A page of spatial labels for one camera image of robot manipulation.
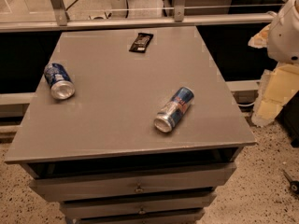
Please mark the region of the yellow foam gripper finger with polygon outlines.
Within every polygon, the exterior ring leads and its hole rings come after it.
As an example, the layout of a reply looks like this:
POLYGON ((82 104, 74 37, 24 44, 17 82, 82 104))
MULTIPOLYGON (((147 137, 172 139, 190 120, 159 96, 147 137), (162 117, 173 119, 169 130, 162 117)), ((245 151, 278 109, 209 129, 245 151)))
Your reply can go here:
POLYGON ((298 64, 278 63, 273 71, 265 70, 253 107, 251 116, 253 124, 263 127, 272 123, 297 92, 299 92, 298 64))

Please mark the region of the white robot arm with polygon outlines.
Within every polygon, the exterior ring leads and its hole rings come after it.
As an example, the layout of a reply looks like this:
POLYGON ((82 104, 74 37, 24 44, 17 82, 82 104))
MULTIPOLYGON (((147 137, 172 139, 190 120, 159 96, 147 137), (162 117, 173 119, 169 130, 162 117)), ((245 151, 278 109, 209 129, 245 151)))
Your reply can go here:
POLYGON ((253 107, 251 121, 263 127, 299 92, 299 0, 288 0, 248 45, 267 48, 268 57, 278 62, 273 71, 263 72, 253 107))

